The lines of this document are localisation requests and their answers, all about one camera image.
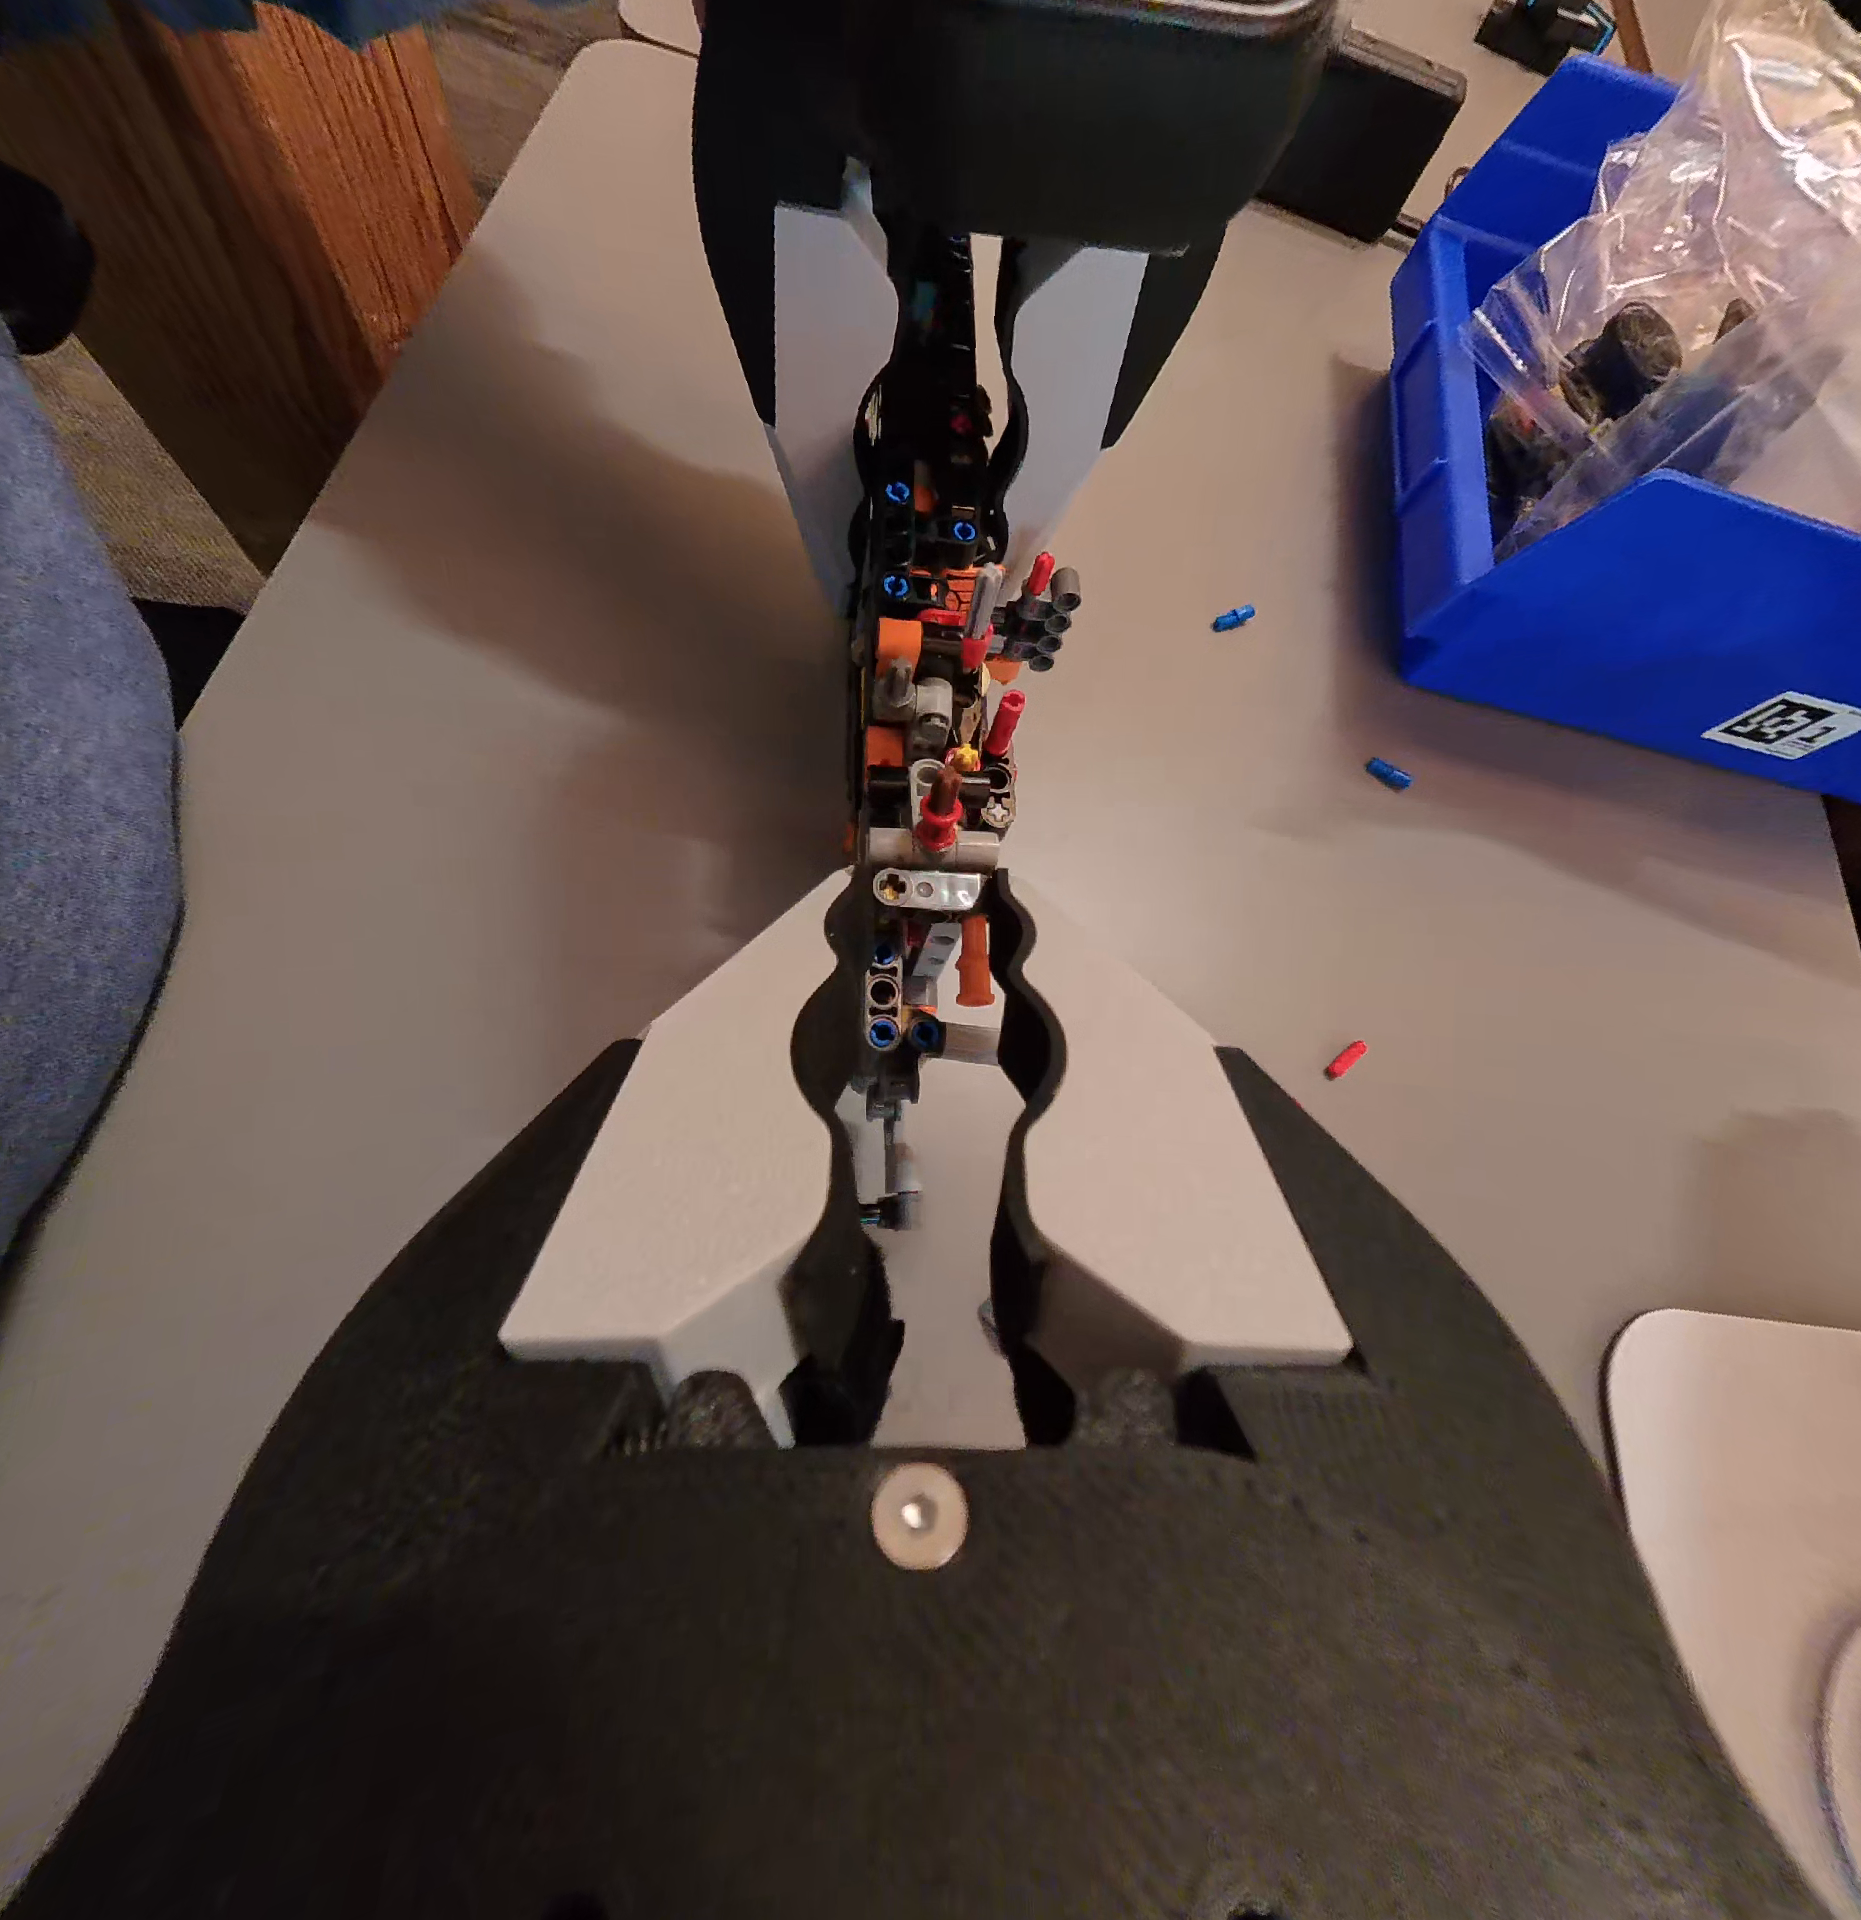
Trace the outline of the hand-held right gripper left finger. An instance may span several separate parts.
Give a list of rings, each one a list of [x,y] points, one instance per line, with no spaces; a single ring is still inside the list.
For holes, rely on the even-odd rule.
[[[502,1320],[511,1358],[631,1363],[667,1403],[725,1375],[782,1447],[871,1435],[889,1289],[837,1113],[850,889],[829,875],[616,1050],[625,1078]]]

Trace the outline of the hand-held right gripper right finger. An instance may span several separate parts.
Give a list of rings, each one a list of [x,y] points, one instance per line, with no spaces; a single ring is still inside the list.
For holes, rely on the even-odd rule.
[[[1204,1433],[1241,1370],[1351,1360],[1322,1275],[1214,1036],[1019,875],[989,885],[998,1063],[1022,1105],[989,1240],[989,1306],[1036,1449],[1144,1398]]]

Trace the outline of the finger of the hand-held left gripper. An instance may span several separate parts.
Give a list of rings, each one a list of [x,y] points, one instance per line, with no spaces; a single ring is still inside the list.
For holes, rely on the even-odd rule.
[[[1070,238],[1007,238],[997,338],[1007,414],[995,503],[1007,563],[1032,563],[1106,444],[1148,252]]]
[[[871,201],[774,206],[770,447],[826,604],[853,591],[853,515],[864,503],[853,434],[892,357],[897,291]]]

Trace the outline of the multicoloured lego model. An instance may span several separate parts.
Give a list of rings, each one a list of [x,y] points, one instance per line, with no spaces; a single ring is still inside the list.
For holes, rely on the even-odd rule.
[[[995,429],[971,240],[902,213],[881,227],[894,346],[853,424],[850,847],[872,921],[850,1087],[857,1141],[884,1149],[864,1220],[904,1233],[920,1207],[907,1115],[956,1036],[946,976],[962,1011],[997,998],[988,893],[1019,801],[1016,680],[1057,665],[1082,592],[1054,587],[1048,552],[1009,563],[1030,412],[1012,380],[1009,424]]]

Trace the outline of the person's left forearm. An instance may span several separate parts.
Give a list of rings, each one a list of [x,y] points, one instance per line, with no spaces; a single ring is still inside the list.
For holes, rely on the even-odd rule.
[[[381,36],[423,25],[455,3],[272,3],[281,10],[315,22],[334,40],[358,51]],[[176,34],[252,31],[267,3],[137,3]],[[0,3],[0,54],[102,31],[113,17],[108,3]]]

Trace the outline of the flat black box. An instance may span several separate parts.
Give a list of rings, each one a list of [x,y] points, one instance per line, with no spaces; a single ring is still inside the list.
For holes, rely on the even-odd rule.
[[[1256,201],[1356,244],[1380,244],[1467,98],[1465,73],[1345,26]]]

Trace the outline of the small black device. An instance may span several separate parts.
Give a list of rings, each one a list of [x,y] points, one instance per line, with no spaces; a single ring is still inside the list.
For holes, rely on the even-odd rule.
[[[1572,56],[1600,58],[1615,31],[1600,3],[1494,3],[1475,43],[1546,80]]]

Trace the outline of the wooden cabinet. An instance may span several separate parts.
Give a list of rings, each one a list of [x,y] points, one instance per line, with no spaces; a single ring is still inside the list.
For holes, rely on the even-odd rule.
[[[0,51],[0,159],[97,252],[78,340],[270,573],[478,222],[426,26],[102,5]]]

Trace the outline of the blue storage bin white label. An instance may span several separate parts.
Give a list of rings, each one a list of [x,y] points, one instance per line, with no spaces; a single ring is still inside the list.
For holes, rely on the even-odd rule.
[[[1494,561],[1465,325],[1588,213],[1612,144],[1676,88],[1573,56],[1445,197],[1392,284],[1405,681],[1861,803],[1861,536],[1654,474]]]

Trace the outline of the clear plastic parts bag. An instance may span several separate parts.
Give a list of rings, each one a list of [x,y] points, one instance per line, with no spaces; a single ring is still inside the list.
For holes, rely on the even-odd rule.
[[[1671,109],[1465,340],[1497,561],[1656,472],[1861,532],[1861,31],[1714,5]]]

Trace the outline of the person's blue sweater torso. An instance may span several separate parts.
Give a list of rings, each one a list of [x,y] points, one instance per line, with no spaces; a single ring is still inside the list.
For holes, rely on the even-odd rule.
[[[0,1268],[115,1088],[180,911],[169,670],[0,319]]]

